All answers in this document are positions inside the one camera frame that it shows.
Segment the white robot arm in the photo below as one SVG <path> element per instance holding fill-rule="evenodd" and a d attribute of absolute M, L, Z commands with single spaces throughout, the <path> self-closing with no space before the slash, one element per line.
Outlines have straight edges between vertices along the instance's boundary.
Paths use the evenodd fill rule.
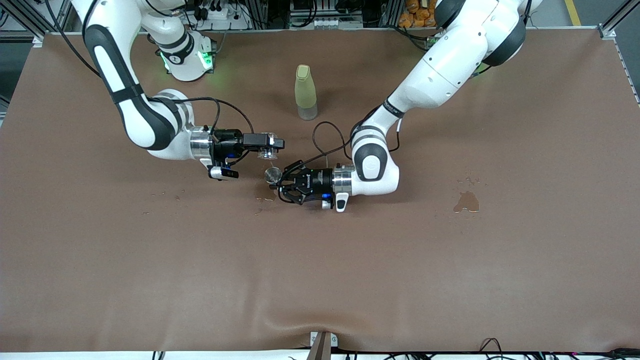
<path fill-rule="evenodd" d="M 394 192 L 400 171 L 387 147 L 388 130 L 410 109 L 436 108 L 449 100 L 481 62 L 498 66 L 513 57 L 525 38 L 520 14 L 535 9 L 541 1 L 438 0 L 436 21 L 445 32 L 385 102 L 355 128 L 351 137 L 354 164 L 314 170 L 323 173 L 318 176 L 293 164 L 282 179 L 292 183 L 282 186 L 280 181 L 281 186 L 274 187 L 298 204 L 321 196 L 324 208 L 335 205 L 339 212 L 344 211 L 349 196 Z M 331 181 L 296 181 L 300 176 Z"/>
<path fill-rule="evenodd" d="M 187 97 L 177 90 L 163 90 L 148 97 L 131 67 L 131 46 L 143 26 L 159 46 L 167 66 L 181 81 L 198 79 L 211 69 L 211 39 L 186 31 L 171 16 L 184 0 L 72 0 L 84 19 L 83 37 L 94 64 L 118 108 L 127 136 L 151 155 L 168 160 L 196 159 L 209 177 L 237 177 L 228 158 L 248 151 L 273 159 L 284 141 L 274 134 L 242 134 L 194 124 Z"/>

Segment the yellow floor line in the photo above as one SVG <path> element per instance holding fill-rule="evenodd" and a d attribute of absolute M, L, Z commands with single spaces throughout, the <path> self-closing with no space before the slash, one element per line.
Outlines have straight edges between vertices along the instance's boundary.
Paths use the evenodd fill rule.
<path fill-rule="evenodd" d="M 575 4 L 573 0 L 564 0 L 566 4 L 566 9 L 569 11 L 569 17 L 571 18 L 571 23 L 573 26 L 582 26 L 580 22 L 580 18 L 578 17 L 578 11 L 575 9 Z"/>

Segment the table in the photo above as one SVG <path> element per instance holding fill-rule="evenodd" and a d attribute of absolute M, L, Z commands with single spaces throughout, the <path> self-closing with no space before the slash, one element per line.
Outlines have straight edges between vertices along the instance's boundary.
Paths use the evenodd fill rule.
<path fill-rule="evenodd" d="M 219 97 L 285 138 L 280 167 L 317 154 L 317 121 L 348 131 L 420 57 L 392 31 L 229 34 L 215 73 L 180 83 L 143 38 L 132 50 L 148 94 Z M 315 122 L 296 114 L 301 63 Z M 211 124 L 214 106 L 195 113 Z M 441 108 L 410 111 L 398 190 L 338 214 L 269 201 L 264 160 L 219 183 L 151 157 L 47 36 L 0 129 L 0 350 L 296 348 L 318 330 L 350 350 L 640 347 L 639 120 L 612 42 L 530 31 Z M 220 126 L 246 125 L 224 108 Z M 454 212 L 466 192 L 479 212 Z"/>

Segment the black wire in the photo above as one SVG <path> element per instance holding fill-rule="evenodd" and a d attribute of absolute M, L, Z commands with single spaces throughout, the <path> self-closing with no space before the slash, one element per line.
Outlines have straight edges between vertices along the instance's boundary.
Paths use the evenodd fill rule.
<path fill-rule="evenodd" d="M 231 104 L 230 102 L 227 102 L 227 101 L 224 101 L 224 100 L 220 100 L 220 99 L 218 99 L 218 101 L 223 103 L 224 105 L 230 106 L 231 108 L 233 108 L 234 110 L 239 112 L 240 115 L 242 115 L 242 117 L 245 119 L 246 123 L 249 125 L 249 129 L 251 129 L 251 134 L 255 133 L 255 131 L 253 130 L 253 125 L 251 124 L 251 121 L 249 121 L 249 118 L 242 112 L 242 110 L 240 110 L 239 108 L 237 108 L 235 105 Z"/>
<path fill-rule="evenodd" d="M 98 3 L 98 0 L 92 0 L 91 4 L 89 5 L 89 10 L 87 10 L 86 14 L 84 15 L 84 20 L 82 21 L 82 40 L 84 41 L 84 35 L 86 34 L 86 25 L 87 23 L 89 23 L 89 18 L 91 17 L 91 14 L 93 14 L 93 9 L 95 8 L 95 5 Z"/>
<path fill-rule="evenodd" d="M 404 29 L 404 31 L 403 31 L 401 28 L 398 28 L 397 26 L 394 26 L 394 25 L 384 25 L 384 26 L 381 26 L 381 27 L 382 28 L 394 29 L 397 32 L 399 32 L 400 34 L 402 34 L 403 36 L 406 36 L 408 38 L 412 38 L 412 39 L 415 39 L 415 40 L 422 40 L 422 41 L 426 41 L 427 40 L 427 37 L 419 37 L 417 35 L 411 35 L 411 34 L 409 34 L 409 31 L 407 31 L 406 29 Z"/>
<path fill-rule="evenodd" d="M 149 97 L 148 98 L 149 101 L 158 101 L 157 99 L 154 99 L 153 97 Z M 213 123 L 213 126 L 211 126 L 211 132 L 210 134 L 213 134 L 213 130 L 216 127 L 216 124 L 218 123 L 218 119 L 220 118 L 220 103 L 222 102 L 222 100 L 216 99 L 214 97 L 209 97 L 209 96 L 199 96 L 199 97 L 190 97 L 189 99 L 184 99 L 184 100 L 173 100 L 174 104 L 182 104 L 184 102 L 189 102 L 189 101 L 213 101 L 216 103 L 216 106 L 218 107 L 217 111 L 216 111 L 216 120 Z"/>
<path fill-rule="evenodd" d="M 303 24 L 302 25 L 291 24 L 291 14 L 290 14 L 289 15 L 289 27 L 291 27 L 291 28 L 304 28 L 305 26 L 311 24 L 316 19 L 316 15 L 318 13 L 318 4 L 317 4 L 316 0 L 310 0 L 310 1 L 313 3 L 313 7 L 309 8 L 309 16 L 303 22 Z"/>
<path fill-rule="evenodd" d="M 73 51 L 73 53 L 78 57 L 78 59 L 80 59 L 80 61 L 84 64 L 84 66 L 86 66 L 89 70 L 91 70 L 92 73 L 100 77 L 100 73 L 97 70 L 95 70 L 91 65 L 89 65 L 89 63 L 80 55 L 78 50 L 76 50 L 73 44 L 71 44 L 71 41 L 69 41 L 69 38 L 67 37 L 65 32 L 62 31 L 62 27 L 60 26 L 58 19 L 53 14 L 53 10 L 51 9 L 51 4 L 49 3 L 49 0 L 45 0 L 45 5 L 47 6 L 47 11 L 49 12 L 49 15 L 51 15 L 51 18 L 53 19 L 53 24 L 56 26 L 56 29 L 60 32 L 60 35 L 62 35 L 62 38 L 65 39 L 65 42 L 67 43 L 69 48 L 71 48 L 71 51 Z"/>
<path fill-rule="evenodd" d="M 473 77 L 476 77 L 478 75 L 484 74 L 487 70 L 489 70 L 490 68 L 492 68 L 492 66 L 487 67 L 486 69 L 483 69 L 482 71 L 476 72 L 474 73 Z"/>
<path fill-rule="evenodd" d="M 6 24 L 6 22 L 9 20 L 9 14 L 5 13 L 4 10 L 2 10 L 2 13 L 0 13 L 0 21 L 2 21 L 3 18 L 4 18 L 4 21 L 2 24 L 0 24 L 0 28 L 2 28 Z"/>
<path fill-rule="evenodd" d="M 425 49 L 424 47 L 420 46 L 420 44 L 418 44 L 417 42 L 415 42 L 415 39 L 412 37 L 408 37 L 409 41 L 411 41 L 411 43 L 417 47 L 418 49 L 420 49 L 421 51 L 424 51 L 425 53 L 428 51 L 427 49 Z"/>
<path fill-rule="evenodd" d="M 154 6 L 153 6 L 153 5 L 151 5 L 151 3 L 149 2 L 149 0 L 145 0 L 145 2 L 147 3 L 147 5 L 149 5 L 149 7 L 150 7 L 151 9 L 153 9 L 153 11 L 157 12 L 158 14 L 160 14 L 160 15 L 162 15 L 162 16 L 164 16 L 164 17 L 172 17 L 172 16 L 173 16 L 173 15 L 171 15 L 171 14 L 165 14 L 165 13 L 163 13 L 163 12 L 160 12 L 160 10 L 158 10 L 158 9 L 154 8 Z"/>
<path fill-rule="evenodd" d="M 156 360 L 156 352 L 158 353 L 158 360 L 163 360 L 165 351 L 154 351 L 154 353 L 151 355 L 151 360 Z"/>
<path fill-rule="evenodd" d="M 253 21 L 257 22 L 258 24 L 260 24 L 260 27 L 261 27 L 262 29 L 264 29 L 264 25 L 267 25 L 267 26 L 269 25 L 269 22 L 260 21 L 260 20 L 256 19 L 255 17 L 253 17 L 253 15 L 251 15 L 251 12 L 246 11 L 246 10 L 242 7 L 242 5 L 241 5 L 241 4 L 239 4 L 237 1 L 236 1 L 236 5 L 237 5 L 237 6 L 239 6 L 239 7 L 240 7 L 240 10 L 242 10 L 242 12 L 243 12 L 243 13 L 247 14 L 247 16 L 249 16 L 249 18 L 251 18 L 251 20 L 253 20 Z"/>
<path fill-rule="evenodd" d="M 531 13 L 531 3 L 532 0 L 527 1 L 527 7 L 524 10 L 524 24 L 527 25 L 527 23 L 529 22 L 529 18 L 531 18 L 531 15 L 529 13 Z"/>
<path fill-rule="evenodd" d="M 355 123 L 353 125 L 353 127 L 351 128 L 351 136 L 349 136 L 349 140 L 347 140 L 346 143 L 342 144 L 341 146 L 336 147 L 335 149 L 329 150 L 329 151 L 325 151 L 322 154 L 318 155 L 318 156 L 314 156 L 313 158 L 310 158 L 308 160 L 302 161 L 301 163 L 298 163 L 296 166 L 291 167 L 289 170 L 285 171 L 282 176 L 280 177 L 280 180 L 276 183 L 276 187 L 278 188 L 278 198 L 286 203 L 289 204 L 295 204 L 295 202 L 293 201 L 287 201 L 285 199 L 282 198 L 282 196 L 280 195 L 280 188 L 282 187 L 282 181 L 284 179 L 286 179 L 289 174 L 291 174 L 294 170 L 296 170 L 297 168 L 303 167 L 306 164 L 310 163 L 311 161 L 315 161 L 318 160 L 319 158 L 322 158 L 323 156 L 327 156 L 329 154 L 333 154 L 336 151 L 340 151 L 342 149 L 344 149 L 345 147 L 347 147 L 347 145 L 349 145 L 353 139 L 353 131 L 356 129 L 356 127 L 360 126 L 360 124 L 362 124 L 363 122 L 365 122 L 377 109 L 379 108 L 379 106 L 376 106 L 375 108 L 373 108 L 362 120 L 358 121 L 357 123 Z"/>
<path fill-rule="evenodd" d="M 244 159 L 244 157 L 249 153 L 249 151 L 245 151 L 243 152 L 242 155 L 240 155 L 240 157 L 237 160 L 231 161 L 229 164 L 230 167 L 234 166 L 235 164 L 239 163 L 242 159 Z"/>
<path fill-rule="evenodd" d="M 216 99 L 214 97 L 209 97 L 209 96 L 191 97 L 189 99 L 184 99 L 184 100 L 173 100 L 173 102 L 175 104 L 182 104 L 183 102 L 189 102 L 189 101 L 213 101 L 213 102 L 216 103 L 216 105 L 218 106 L 218 110 L 216 112 L 216 119 L 214 120 L 214 123 L 211 126 L 211 133 L 212 134 L 213 134 L 213 131 L 214 131 L 216 125 L 218 125 L 218 120 L 220 119 L 220 104 L 227 105 L 227 106 L 231 107 L 233 110 L 236 110 L 240 115 L 242 115 L 242 117 L 244 118 L 246 123 L 249 125 L 249 129 L 251 129 L 251 134 L 255 133 L 255 131 L 253 130 L 253 124 L 251 123 L 251 120 L 249 120 L 249 118 L 246 116 L 246 114 L 243 113 L 242 110 L 240 110 L 236 105 L 233 105 L 230 102 L 227 102 L 227 101 L 224 101 L 224 100 L 220 100 L 220 99 Z"/>
<path fill-rule="evenodd" d="M 491 356 L 491 357 L 487 357 L 486 360 L 494 360 L 494 359 L 502 359 L 502 360 L 516 360 L 512 357 L 507 357 L 504 355 L 497 355 L 497 356 Z"/>
<path fill-rule="evenodd" d="M 397 142 L 396 147 L 394 147 L 393 149 L 389 150 L 389 152 L 394 152 L 394 151 L 400 149 L 400 131 L 396 131 L 396 142 Z"/>
<path fill-rule="evenodd" d="M 184 16 L 187 18 L 187 22 L 189 23 L 189 29 L 195 30 L 198 28 L 198 23 L 196 23 L 195 25 L 191 23 L 191 19 L 189 19 L 189 13 L 187 12 L 187 6 L 189 6 L 187 1 L 188 0 L 184 0 Z"/>
<path fill-rule="evenodd" d="M 316 142 L 316 131 L 318 130 L 318 128 L 320 127 L 320 125 L 323 125 L 323 124 L 328 124 L 328 125 L 333 126 L 333 128 L 338 132 L 338 135 L 340 136 L 340 140 L 342 141 L 342 144 L 343 144 L 343 145 L 345 144 L 345 142 L 344 142 L 344 136 L 342 135 L 342 131 L 340 131 L 340 129 L 339 129 L 339 128 L 338 128 L 338 127 L 337 127 L 333 122 L 330 122 L 330 121 L 320 121 L 320 122 L 319 122 L 319 123 L 314 127 L 313 132 L 311 132 L 311 141 L 313 141 L 314 146 L 316 147 L 316 149 L 318 149 L 318 151 L 319 151 L 321 154 L 324 154 L 324 151 L 323 151 L 322 149 L 320 149 L 320 146 L 318 146 L 318 144 L 317 144 L 317 142 Z M 343 148 L 342 148 L 342 150 L 344 151 L 344 155 L 347 157 L 347 159 L 351 160 L 351 156 L 349 156 L 349 155 L 347 154 L 347 148 L 346 148 L 346 147 L 343 147 Z"/>
<path fill-rule="evenodd" d="M 347 11 L 347 13 L 352 13 L 358 10 L 362 10 L 362 7 L 364 6 L 364 0 L 360 0 L 360 5 L 358 6 L 354 6 L 354 7 L 350 7 L 349 3 L 351 3 L 351 0 L 338 0 L 335 3 L 335 6 L 333 7 L 333 9 L 335 9 L 335 11 L 342 13 L 340 10 L 338 9 L 345 9 Z"/>
<path fill-rule="evenodd" d="M 496 338 L 486 338 L 486 339 L 484 339 L 483 345 L 480 347 L 480 350 L 478 350 L 478 352 L 482 352 L 482 350 L 484 350 L 484 348 L 486 348 L 487 345 L 489 345 L 491 342 L 495 343 L 495 345 L 498 347 L 498 351 L 500 352 L 500 355 L 502 355 L 502 347 L 500 346 L 500 342 Z"/>

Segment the liquid spill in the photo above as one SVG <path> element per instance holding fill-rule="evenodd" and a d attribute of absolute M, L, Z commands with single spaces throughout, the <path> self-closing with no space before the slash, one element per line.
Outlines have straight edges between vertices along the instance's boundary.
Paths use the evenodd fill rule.
<path fill-rule="evenodd" d="M 258 210 L 254 214 L 255 216 L 258 216 L 264 210 L 267 210 L 276 198 L 275 190 L 269 189 L 266 184 L 260 185 L 261 186 L 256 188 L 253 192 L 255 199 L 258 200 Z"/>
<path fill-rule="evenodd" d="M 476 198 L 476 195 L 472 192 L 464 192 L 460 193 L 460 200 L 458 200 L 458 205 L 453 208 L 454 213 L 459 213 L 466 209 L 470 213 L 477 213 L 480 211 L 480 203 Z"/>

